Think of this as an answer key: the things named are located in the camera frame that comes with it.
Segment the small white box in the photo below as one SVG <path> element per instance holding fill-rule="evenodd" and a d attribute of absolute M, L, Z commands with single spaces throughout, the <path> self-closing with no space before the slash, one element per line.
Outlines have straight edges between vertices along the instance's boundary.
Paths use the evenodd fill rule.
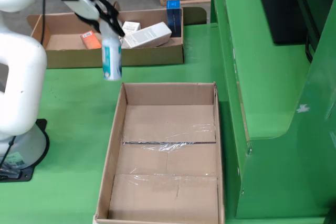
<path fill-rule="evenodd" d="M 169 41 L 172 31 L 164 22 L 136 31 L 124 37 L 128 48 L 154 48 Z"/>
<path fill-rule="evenodd" d="M 126 35 L 132 34 L 135 31 L 139 31 L 140 29 L 141 29 L 140 23 L 137 22 L 125 21 L 124 25 L 122 26 L 122 30 Z"/>

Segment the plastic bottle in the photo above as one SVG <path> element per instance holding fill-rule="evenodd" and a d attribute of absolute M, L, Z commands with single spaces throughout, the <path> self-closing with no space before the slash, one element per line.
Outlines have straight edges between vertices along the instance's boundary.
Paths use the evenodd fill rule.
<path fill-rule="evenodd" d="M 116 34 L 107 22 L 99 23 L 101 33 L 101 50 L 103 57 L 104 78 L 108 81 L 121 79 L 121 44 Z"/>

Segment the cardboard box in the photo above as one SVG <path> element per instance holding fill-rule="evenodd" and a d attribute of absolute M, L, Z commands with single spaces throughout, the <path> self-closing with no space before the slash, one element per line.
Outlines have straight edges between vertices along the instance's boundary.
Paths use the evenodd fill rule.
<path fill-rule="evenodd" d="M 224 223 L 217 89 L 124 83 L 95 221 Z"/>
<path fill-rule="evenodd" d="M 206 23 L 206 12 L 202 8 L 188 7 L 187 13 L 187 25 Z M 159 22 L 167 24 L 165 9 L 120 12 L 119 19 L 138 22 L 142 28 Z M 27 20 L 33 28 L 31 36 L 40 41 L 42 16 L 31 15 Z M 80 38 L 89 30 L 92 27 L 80 21 L 74 13 L 47 14 L 43 46 L 47 51 L 48 68 L 102 67 L 101 49 L 88 50 Z M 95 35 L 101 41 L 100 34 Z M 181 64 L 183 61 L 183 35 L 156 48 L 122 50 L 123 66 Z"/>

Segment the open cardboard box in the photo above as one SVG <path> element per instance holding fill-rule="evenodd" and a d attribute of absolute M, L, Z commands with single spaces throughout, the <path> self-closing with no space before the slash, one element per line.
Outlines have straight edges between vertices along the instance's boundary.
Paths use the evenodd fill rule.
<path fill-rule="evenodd" d="M 184 25 L 206 23 L 206 12 L 202 8 L 186 9 L 182 10 Z M 160 22 L 167 24 L 166 9 L 120 12 L 118 18 L 122 22 L 139 22 L 141 28 Z M 30 15 L 27 20 L 33 29 L 31 36 L 40 41 L 43 28 L 42 15 Z M 74 13 L 47 14 L 45 21 L 43 47 L 47 51 L 48 68 L 102 67 L 101 49 L 88 50 L 80 38 L 81 34 L 93 30 L 91 26 L 80 21 Z M 181 38 L 170 38 L 167 43 L 156 48 L 122 49 L 122 65 L 182 64 L 183 30 L 182 25 Z M 101 41 L 100 34 L 96 33 L 96 36 Z"/>
<path fill-rule="evenodd" d="M 124 83 L 94 221 L 224 223 L 216 85 Z"/>

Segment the green panel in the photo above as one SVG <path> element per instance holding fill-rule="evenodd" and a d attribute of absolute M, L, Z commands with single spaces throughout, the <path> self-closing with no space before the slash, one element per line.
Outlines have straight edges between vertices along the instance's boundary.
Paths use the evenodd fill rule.
<path fill-rule="evenodd" d="M 226 135 L 224 137 L 226 217 L 231 218 L 236 215 L 240 186 L 242 183 L 240 174 L 244 171 L 247 142 L 235 78 L 230 27 L 224 8 L 224 0 L 214 0 L 213 5 L 219 21 L 220 41 L 225 62 L 225 79 L 229 91 L 229 103 L 221 104 L 221 108 L 227 111 L 227 113 L 224 113 L 223 116 L 225 118 L 222 121 L 224 121 L 226 127 Z"/>
<path fill-rule="evenodd" d="M 184 65 L 124 67 L 123 81 L 216 81 L 223 104 L 222 62 L 217 25 L 189 26 Z M 92 223 L 120 84 L 101 69 L 47 70 L 39 117 L 50 150 L 32 181 L 0 184 L 1 223 Z"/>
<path fill-rule="evenodd" d="M 335 203 L 335 18 L 334 1 L 289 131 L 250 141 L 238 218 L 323 216 Z"/>
<path fill-rule="evenodd" d="M 316 205 L 326 211 L 336 204 L 336 0 L 331 7 L 291 132 Z"/>
<path fill-rule="evenodd" d="M 304 45 L 273 43 L 261 0 L 226 0 L 226 7 L 249 137 L 280 136 L 310 66 Z"/>
<path fill-rule="evenodd" d="M 323 218 L 293 218 L 264 220 L 228 220 L 226 224 L 323 224 Z"/>

